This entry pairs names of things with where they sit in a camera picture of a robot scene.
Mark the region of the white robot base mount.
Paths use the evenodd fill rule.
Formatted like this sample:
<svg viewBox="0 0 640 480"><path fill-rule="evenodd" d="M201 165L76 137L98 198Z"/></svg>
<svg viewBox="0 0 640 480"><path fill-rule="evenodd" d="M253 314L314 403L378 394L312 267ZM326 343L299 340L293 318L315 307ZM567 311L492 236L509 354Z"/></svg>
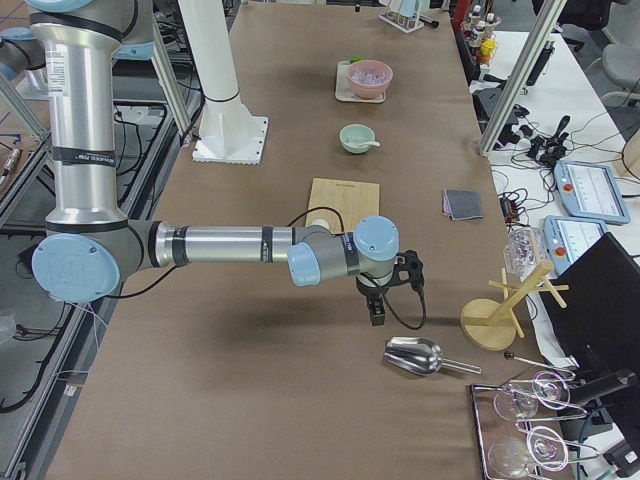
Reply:
<svg viewBox="0 0 640 480"><path fill-rule="evenodd" d="M268 119L241 99L222 3L187 0L179 8L205 99L193 159L259 164Z"/></svg>

